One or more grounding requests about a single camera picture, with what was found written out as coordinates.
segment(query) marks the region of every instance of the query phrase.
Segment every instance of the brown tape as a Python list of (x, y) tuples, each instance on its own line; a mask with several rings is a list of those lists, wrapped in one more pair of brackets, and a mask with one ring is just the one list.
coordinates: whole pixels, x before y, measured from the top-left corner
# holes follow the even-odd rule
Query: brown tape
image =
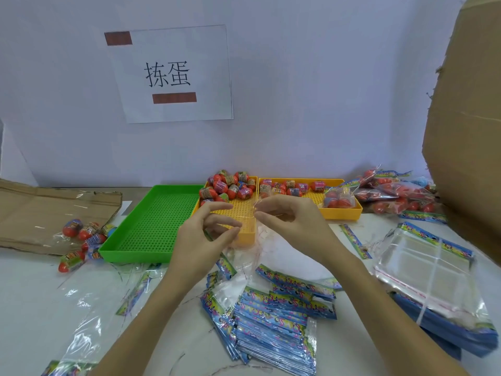
[(196, 92), (178, 92), (175, 94), (153, 94), (154, 104), (196, 103)]
[(132, 44), (130, 31), (110, 31), (104, 33), (104, 37), (106, 38), (108, 46), (125, 46)]

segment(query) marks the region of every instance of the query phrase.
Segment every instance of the cardboard flap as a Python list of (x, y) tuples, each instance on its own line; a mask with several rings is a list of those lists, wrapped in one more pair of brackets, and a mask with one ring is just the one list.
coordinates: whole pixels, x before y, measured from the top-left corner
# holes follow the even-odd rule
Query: cardboard flap
[[(492, 258), (501, 252), (492, 245), (501, 243), (500, 1), (468, 0), (460, 11), (423, 142), (451, 226)], [(477, 240), (472, 232), (491, 237)]]
[(32, 187), (0, 179), (0, 246), (64, 255), (78, 240), (55, 237), (72, 219), (106, 224), (122, 206), (122, 193)]

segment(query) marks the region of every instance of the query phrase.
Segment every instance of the right hand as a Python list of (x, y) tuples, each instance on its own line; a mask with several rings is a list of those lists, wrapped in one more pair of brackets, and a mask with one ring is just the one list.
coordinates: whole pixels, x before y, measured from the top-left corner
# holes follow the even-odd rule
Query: right hand
[(258, 221), (324, 266), (336, 247), (345, 248), (310, 198), (274, 195), (261, 199), (255, 208)]

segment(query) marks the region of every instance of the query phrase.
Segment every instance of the sign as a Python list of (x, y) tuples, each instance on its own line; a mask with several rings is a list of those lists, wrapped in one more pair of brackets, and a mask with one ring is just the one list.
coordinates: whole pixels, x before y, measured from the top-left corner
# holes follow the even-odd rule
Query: sign
[(104, 37), (129, 124), (233, 119), (224, 25)]

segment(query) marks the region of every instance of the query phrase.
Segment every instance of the stack of plastic bags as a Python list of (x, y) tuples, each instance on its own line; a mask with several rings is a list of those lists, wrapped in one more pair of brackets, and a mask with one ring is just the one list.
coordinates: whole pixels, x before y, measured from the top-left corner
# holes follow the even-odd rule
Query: stack of plastic bags
[[(228, 280), (228, 264), (219, 261), (218, 266), (219, 272), (207, 276), (200, 299), (231, 359), (247, 364), (253, 356), (295, 375), (315, 375), (315, 318), (336, 319), (335, 289), (341, 288), (337, 280), (314, 283), (262, 264), (251, 277), (237, 273)], [(269, 290), (247, 285), (253, 278), (268, 281), (264, 284)], [(236, 303), (232, 293), (238, 296)]]
[(498, 332), (470, 272), (473, 252), (409, 222), (386, 235), (375, 276), (394, 301), (448, 354), (461, 349), (484, 357), (498, 347)]

